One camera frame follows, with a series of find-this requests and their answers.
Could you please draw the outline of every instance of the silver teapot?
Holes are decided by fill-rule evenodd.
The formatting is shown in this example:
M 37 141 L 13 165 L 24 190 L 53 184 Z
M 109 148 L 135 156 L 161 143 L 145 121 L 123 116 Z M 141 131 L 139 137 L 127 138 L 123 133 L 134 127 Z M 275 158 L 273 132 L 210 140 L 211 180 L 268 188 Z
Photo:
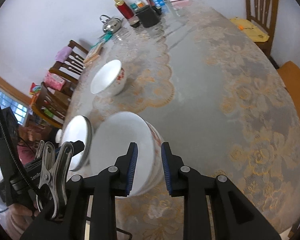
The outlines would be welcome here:
M 111 32 L 112 34 L 118 31 L 121 28 L 121 21 L 118 18 L 110 18 L 107 15 L 101 15 L 100 21 L 103 23 L 103 32 Z

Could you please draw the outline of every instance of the orange chair seat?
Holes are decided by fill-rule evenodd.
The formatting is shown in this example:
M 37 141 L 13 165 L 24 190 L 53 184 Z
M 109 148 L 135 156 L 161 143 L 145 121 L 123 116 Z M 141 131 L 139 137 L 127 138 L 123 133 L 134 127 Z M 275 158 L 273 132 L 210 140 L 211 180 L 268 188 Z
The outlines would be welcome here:
M 300 68 L 288 61 L 278 69 L 286 89 L 289 92 L 300 119 Z

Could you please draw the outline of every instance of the yellow bag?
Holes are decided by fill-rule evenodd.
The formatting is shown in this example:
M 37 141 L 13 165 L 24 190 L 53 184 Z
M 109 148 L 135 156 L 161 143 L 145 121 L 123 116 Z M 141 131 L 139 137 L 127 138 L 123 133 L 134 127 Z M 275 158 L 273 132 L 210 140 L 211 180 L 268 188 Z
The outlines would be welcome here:
M 265 42 L 269 40 L 269 35 L 265 34 L 252 22 L 238 17 L 231 18 L 230 21 L 238 26 L 253 42 Z

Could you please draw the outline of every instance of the lace tablecloth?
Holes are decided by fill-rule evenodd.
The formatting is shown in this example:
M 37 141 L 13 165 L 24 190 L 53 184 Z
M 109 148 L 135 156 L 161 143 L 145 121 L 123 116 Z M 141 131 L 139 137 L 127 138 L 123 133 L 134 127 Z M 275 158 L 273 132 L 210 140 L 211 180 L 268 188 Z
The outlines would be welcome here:
M 197 0 L 185 3 L 168 3 L 157 26 L 125 24 L 116 33 L 80 77 L 66 124 L 81 114 L 97 129 L 118 111 L 139 114 L 185 165 L 203 175 L 226 174 L 282 233 L 300 216 L 300 123 L 291 97 L 235 25 Z M 93 95 L 93 76 L 115 58 L 129 73 L 123 92 Z M 90 176 L 90 167 L 76 173 Z M 116 212 L 117 226 L 135 239 L 182 239 L 183 199 L 171 198 L 164 182 L 118 199 Z

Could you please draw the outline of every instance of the red bottle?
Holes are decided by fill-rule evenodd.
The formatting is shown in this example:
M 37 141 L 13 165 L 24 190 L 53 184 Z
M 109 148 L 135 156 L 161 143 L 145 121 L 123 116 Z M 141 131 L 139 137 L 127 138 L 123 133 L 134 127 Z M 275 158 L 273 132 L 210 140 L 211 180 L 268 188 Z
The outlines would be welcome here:
M 132 9 L 123 0 L 114 0 L 115 6 L 122 13 L 126 19 L 130 19 L 134 16 Z

